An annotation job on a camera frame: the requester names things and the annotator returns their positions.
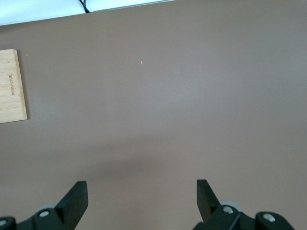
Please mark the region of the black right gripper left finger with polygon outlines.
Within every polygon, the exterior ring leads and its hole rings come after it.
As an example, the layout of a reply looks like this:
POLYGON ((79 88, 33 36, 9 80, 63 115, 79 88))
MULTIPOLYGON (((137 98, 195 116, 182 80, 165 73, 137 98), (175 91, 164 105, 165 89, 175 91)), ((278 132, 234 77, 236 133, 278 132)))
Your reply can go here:
POLYGON ((78 181, 54 208, 45 208, 16 224, 17 230, 74 230, 88 207, 86 181, 78 181))

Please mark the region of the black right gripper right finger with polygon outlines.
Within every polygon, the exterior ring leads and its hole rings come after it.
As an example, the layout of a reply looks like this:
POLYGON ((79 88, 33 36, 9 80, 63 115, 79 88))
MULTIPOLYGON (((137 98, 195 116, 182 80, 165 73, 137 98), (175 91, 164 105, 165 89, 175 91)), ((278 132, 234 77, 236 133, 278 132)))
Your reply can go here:
POLYGON ((194 230, 254 230, 255 220, 233 205, 222 205, 207 180, 197 181, 197 206, 202 217, 194 230))

